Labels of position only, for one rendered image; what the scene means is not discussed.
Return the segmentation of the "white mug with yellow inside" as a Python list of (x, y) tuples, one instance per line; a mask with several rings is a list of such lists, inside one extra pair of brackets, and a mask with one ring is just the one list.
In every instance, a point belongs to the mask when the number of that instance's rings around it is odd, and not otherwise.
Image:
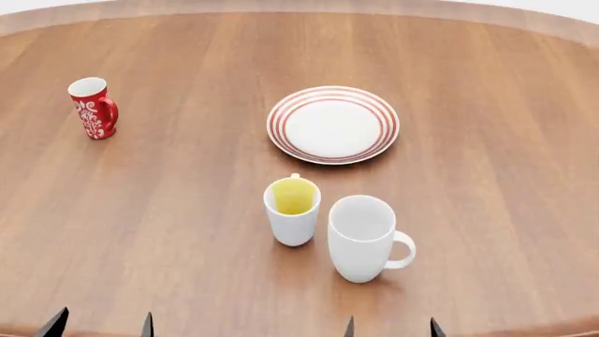
[(321, 192), (298, 173), (271, 183), (263, 202), (274, 238), (285, 246), (301, 246), (313, 236)]

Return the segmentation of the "red mug with white pattern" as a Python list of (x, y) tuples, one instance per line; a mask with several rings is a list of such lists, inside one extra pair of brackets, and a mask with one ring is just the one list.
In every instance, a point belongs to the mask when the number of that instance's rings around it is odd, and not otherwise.
[(107, 139), (115, 134), (119, 109), (108, 96), (108, 85), (104, 79), (79, 79), (68, 86), (67, 92), (88, 137)]

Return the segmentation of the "large plain white mug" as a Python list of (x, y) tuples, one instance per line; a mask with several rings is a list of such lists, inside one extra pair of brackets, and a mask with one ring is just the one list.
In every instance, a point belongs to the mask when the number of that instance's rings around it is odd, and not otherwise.
[(403, 269), (416, 257), (413, 239), (396, 229), (392, 208), (380, 198), (347, 196), (329, 211), (328, 247), (336, 271), (368, 283), (385, 269)]

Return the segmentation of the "white plate with red rings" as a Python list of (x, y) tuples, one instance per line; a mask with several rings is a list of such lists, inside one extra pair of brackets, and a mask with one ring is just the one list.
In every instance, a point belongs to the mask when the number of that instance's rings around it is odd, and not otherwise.
[(266, 130), (286, 154), (319, 165), (350, 165), (383, 153), (399, 136), (397, 112), (381, 97), (348, 86), (317, 86), (282, 98)]

